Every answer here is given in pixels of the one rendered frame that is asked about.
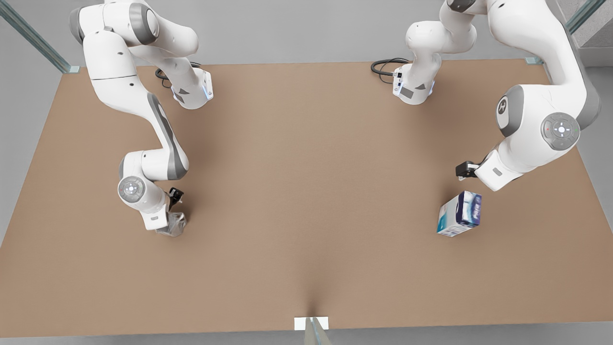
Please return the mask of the silver frame post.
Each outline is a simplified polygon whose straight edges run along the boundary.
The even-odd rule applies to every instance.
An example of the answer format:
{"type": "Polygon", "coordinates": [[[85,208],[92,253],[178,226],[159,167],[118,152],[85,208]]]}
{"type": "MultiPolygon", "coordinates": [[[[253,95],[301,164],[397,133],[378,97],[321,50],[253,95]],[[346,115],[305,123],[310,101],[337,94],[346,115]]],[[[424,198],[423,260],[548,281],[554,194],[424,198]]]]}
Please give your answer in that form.
{"type": "Polygon", "coordinates": [[[294,330],[305,331],[304,345],[331,345],[331,340],[326,334],[328,329],[328,316],[294,317],[294,330]]]}
{"type": "Polygon", "coordinates": [[[0,17],[63,74],[79,73],[6,0],[0,0],[0,17]]]}
{"type": "Polygon", "coordinates": [[[546,0],[586,67],[613,67],[613,0],[546,0]]]}

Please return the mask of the blue and white carton box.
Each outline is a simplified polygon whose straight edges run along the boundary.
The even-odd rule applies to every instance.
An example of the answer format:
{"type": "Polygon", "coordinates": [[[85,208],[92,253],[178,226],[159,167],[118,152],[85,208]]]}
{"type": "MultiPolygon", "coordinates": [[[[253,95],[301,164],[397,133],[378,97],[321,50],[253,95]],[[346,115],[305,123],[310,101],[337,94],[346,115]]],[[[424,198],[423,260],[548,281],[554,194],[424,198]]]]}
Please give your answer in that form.
{"type": "Polygon", "coordinates": [[[436,233],[454,237],[481,224],[482,195],[462,191],[439,211],[436,233]]]}

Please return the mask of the clear glass cup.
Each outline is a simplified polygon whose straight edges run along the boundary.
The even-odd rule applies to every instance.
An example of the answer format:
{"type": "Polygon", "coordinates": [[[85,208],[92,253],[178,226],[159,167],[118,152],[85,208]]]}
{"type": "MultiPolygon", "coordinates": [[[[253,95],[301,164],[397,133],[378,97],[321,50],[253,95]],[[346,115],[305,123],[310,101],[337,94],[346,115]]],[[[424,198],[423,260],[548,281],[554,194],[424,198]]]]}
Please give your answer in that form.
{"type": "Polygon", "coordinates": [[[169,212],[167,214],[167,220],[168,225],[160,229],[155,229],[155,232],[170,237],[180,236],[187,223],[185,214],[182,212],[169,212]]]}

